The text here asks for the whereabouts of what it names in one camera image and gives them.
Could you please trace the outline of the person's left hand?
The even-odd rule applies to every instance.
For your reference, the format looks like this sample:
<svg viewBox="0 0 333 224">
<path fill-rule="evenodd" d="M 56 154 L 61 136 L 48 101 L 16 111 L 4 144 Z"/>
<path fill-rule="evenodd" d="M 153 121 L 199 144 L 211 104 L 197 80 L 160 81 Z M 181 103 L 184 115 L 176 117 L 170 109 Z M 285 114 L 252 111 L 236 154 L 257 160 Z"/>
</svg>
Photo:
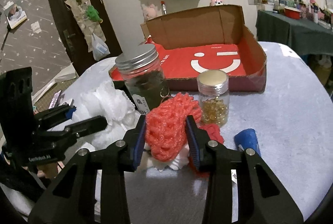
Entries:
<svg viewBox="0 0 333 224">
<path fill-rule="evenodd" d="M 60 161 L 57 163 L 50 163 L 45 165 L 39 165 L 37 167 L 38 178 L 54 179 L 58 176 L 59 172 L 64 168 L 64 164 Z"/>
</svg>

